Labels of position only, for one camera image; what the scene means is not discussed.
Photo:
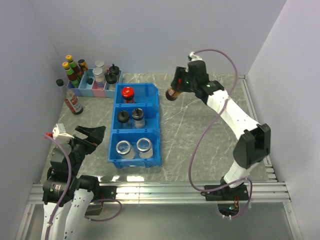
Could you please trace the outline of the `red-lid sauce jar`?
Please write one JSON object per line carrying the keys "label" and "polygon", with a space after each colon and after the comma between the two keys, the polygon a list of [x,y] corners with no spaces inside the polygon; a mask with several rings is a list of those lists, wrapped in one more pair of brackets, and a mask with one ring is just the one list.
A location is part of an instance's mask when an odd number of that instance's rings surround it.
{"label": "red-lid sauce jar", "polygon": [[126,104],[135,103],[135,91],[132,87],[126,86],[121,90],[121,96]]}
{"label": "red-lid sauce jar", "polygon": [[177,90],[175,90],[175,89],[173,89],[172,87],[171,88],[169,88],[166,92],[165,92],[165,97],[166,97],[166,99],[167,100],[169,100],[169,101],[175,101],[177,98],[178,98],[178,96],[181,94],[181,92],[180,91],[177,91]]}

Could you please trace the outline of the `small silver-lid glass jar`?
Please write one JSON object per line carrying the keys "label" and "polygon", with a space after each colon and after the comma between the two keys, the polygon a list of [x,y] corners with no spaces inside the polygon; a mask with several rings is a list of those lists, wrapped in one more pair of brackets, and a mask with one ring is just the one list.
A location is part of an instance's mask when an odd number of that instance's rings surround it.
{"label": "small silver-lid glass jar", "polygon": [[135,158],[136,152],[130,142],[121,140],[116,145],[116,152],[122,159],[131,160]]}

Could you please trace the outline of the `black knob-lid glass jar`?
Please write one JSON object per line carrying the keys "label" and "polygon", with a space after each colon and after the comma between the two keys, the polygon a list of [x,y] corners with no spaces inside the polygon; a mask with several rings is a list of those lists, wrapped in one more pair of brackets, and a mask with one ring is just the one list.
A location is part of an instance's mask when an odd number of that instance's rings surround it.
{"label": "black knob-lid glass jar", "polygon": [[130,115],[127,111],[121,110],[117,114],[117,120],[121,126],[122,129],[131,129],[132,128],[132,123],[130,120]]}

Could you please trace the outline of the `large silver-lid glass jar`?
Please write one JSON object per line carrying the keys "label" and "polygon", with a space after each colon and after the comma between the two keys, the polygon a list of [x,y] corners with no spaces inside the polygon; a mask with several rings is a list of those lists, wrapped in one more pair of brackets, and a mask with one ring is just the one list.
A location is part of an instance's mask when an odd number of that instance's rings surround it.
{"label": "large silver-lid glass jar", "polygon": [[153,157],[153,144],[148,138],[140,138],[136,143],[136,147],[141,159],[150,159]]}

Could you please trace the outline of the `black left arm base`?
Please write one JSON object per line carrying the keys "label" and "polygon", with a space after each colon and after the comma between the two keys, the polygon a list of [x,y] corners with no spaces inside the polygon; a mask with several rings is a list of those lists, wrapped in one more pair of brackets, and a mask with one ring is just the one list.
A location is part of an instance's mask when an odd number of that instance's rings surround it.
{"label": "black left arm base", "polygon": [[89,204],[85,216],[99,216],[102,213],[105,202],[98,201],[103,199],[116,199],[117,187],[114,185],[103,185],[98,189],[98,193],[93,197]]}

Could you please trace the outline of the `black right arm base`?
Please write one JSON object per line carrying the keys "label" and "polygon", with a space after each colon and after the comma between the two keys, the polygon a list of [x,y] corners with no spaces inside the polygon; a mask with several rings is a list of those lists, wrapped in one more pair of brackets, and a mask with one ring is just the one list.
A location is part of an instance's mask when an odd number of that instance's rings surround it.
{"label": "black right arm base", "polygon": [[229,186],[217,191],[209,192],[209,188],[216,185],[205,185],[205,191],[201,193],[207,202],[217,202],[217,209],[222,218],[228,218],[230,221],[239,217],[249,208],[252,198],[252,192],[242,183],[235,188]]}

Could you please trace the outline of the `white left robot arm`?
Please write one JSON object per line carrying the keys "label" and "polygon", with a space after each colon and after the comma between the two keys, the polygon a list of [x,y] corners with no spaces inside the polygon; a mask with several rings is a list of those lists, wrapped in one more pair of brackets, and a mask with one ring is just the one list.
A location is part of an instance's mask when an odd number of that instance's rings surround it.
{"label": "white left robot arm", "polygon": [[44,135],[56,148],[42,186],[43,240],[75,240],[90,202],[101,195],[97,177],[77,175],[85,157],[103,142],[106,127],[78,125],[75,130],[86,137],[81,139],[68,134],[62,123],[57,123],[52,132]]}

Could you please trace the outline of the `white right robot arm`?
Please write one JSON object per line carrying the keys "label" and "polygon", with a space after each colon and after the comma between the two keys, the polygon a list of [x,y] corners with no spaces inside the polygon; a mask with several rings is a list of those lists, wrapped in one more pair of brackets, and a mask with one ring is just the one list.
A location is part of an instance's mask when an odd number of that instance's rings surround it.
{"label": "white right robot arm", "polygon": [[218,81],[211,81],[203,60],[193,60],[187,67],[176,68],[166,98],[174,101],[180,93],[194,93],[223,119],[237,139],[233,150],[234,161],[222,177],[221,186],[217,187],[224,199],[231,200],[251,170],[270,154],[271,128],[251,118]]}

